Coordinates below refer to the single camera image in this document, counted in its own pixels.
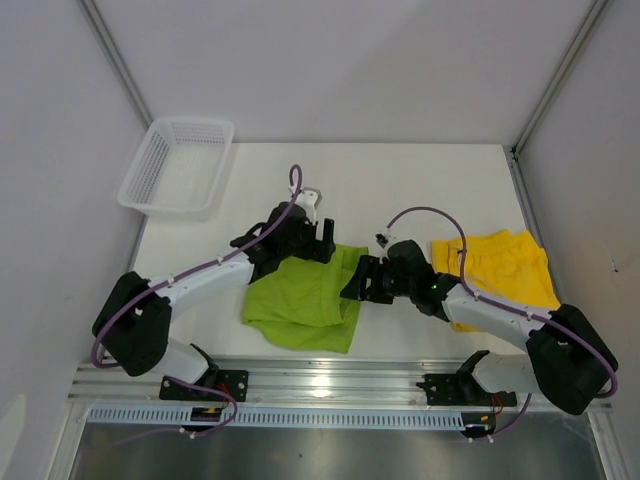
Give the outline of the green fabric shorts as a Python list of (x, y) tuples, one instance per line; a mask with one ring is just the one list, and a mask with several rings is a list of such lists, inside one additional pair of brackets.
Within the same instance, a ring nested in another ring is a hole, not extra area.
[(341, 296), (366, 247), (338, 245), (327, 264), (284, 260), (247, 289), (242, 323), (272, 345), (295, 351), (349, 352), (361, 304)]

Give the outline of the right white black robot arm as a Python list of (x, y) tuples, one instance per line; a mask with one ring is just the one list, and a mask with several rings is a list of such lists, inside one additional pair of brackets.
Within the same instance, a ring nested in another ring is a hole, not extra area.
[(461, 278), (436, 272), (413, 240), (392, 245), (382, 258), (361, 256), (340, 295), (384, 305), (406, 298), (426, 316), (469, 325), (517, 348), (515, 354), (476, 351), (450, 387), (426, 377), (418, 386), (429, 401), (480, 405), (492, 395), (541, 394), (579, 415), (615, 391), (618, 362), (580, 309), (526, 307), (472, 290)]

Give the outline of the yellow fabric shorts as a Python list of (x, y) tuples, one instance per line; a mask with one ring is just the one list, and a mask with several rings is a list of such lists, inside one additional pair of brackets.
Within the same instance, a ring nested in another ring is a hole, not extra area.
[(463, 275), (475, 289), (530, 307), (555, 310), (555, 294), (546, 251), (528, 231), (502, 230), (485, 237), (431, 242), (434, 269)]

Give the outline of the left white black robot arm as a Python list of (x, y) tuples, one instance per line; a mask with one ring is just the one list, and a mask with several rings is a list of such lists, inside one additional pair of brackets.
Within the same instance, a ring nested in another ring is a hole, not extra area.
[(282, 202), (215, 259), (156, 279), (123, 274), (92, 327), (92, 349), (104, 349), (111, 359), (94, 357), (94, 366), (121, 368), (131, 377), (159, 373), (181, 381), (192, 398), (209, 398), (217, 387), (214, 362), (197, 345), (173, 339), (172, 322), (216, 293), (271, 275), (291, 257), (328, 263), (336, 250), (335, 222), (318, 222), (314, 212)]

